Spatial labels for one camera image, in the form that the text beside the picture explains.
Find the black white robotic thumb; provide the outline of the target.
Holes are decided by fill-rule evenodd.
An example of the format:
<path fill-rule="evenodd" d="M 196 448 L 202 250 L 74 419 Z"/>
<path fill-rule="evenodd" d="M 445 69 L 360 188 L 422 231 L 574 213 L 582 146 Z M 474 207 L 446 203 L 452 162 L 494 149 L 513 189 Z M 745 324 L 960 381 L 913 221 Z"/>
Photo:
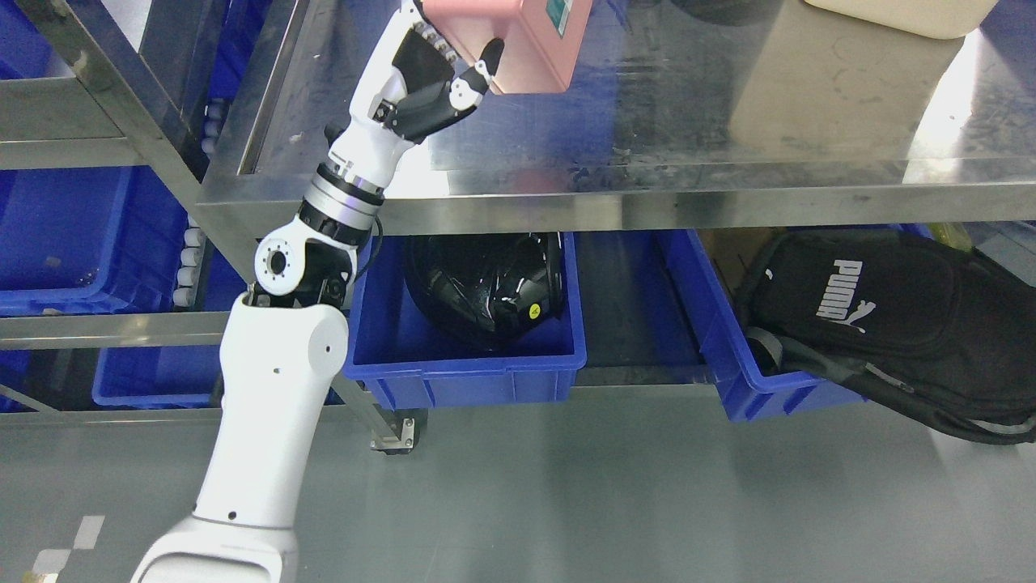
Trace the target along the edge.
<path fill-rule="evenodd" d="M 503 48 L 503 38 L 492 38 L 473 66 L 454 76 L 454 67 L 433 43 L 405 37 L 392 61 L 402 76 L 405 95 L 396 103 L 379 103 L 374 121 L 414 144 L 455 125 L 473 113 L 489 91 Z"/>

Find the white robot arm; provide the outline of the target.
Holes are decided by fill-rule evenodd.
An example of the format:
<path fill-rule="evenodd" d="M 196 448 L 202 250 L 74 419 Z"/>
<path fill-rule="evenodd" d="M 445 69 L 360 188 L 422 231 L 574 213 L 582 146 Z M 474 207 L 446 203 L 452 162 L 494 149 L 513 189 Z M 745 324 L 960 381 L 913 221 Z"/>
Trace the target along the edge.
<path fill-rule="evenodd" d="M 419 1 L 393 12 L 359 74 L 344 128 L 290 222 L 263 237 L 254 281 L 219 344 L 221 421 L 193 509 L 152 543 L 134 582 L 295 582 L 295 521 L 321 409 L 347 356 L 344 305 L 359 246 L 405 152 L 473 113 L 503 56 L 456 50 Z"/>

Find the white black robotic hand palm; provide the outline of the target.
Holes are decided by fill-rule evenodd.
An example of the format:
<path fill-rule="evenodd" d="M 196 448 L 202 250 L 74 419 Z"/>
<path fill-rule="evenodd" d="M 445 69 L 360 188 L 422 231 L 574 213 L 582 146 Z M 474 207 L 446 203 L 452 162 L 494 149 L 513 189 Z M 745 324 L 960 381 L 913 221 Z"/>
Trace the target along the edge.
<path fill-rule="evenodd" d="M 388 187 L 412 147 L 388 116 L 405 97 L 454 78 L 456 53 L 426 19 L 420 2 L 403 2 L 388 19 L 349 104 L 348 126 L 334 139 L 326 165 L 356 187 Z"/>

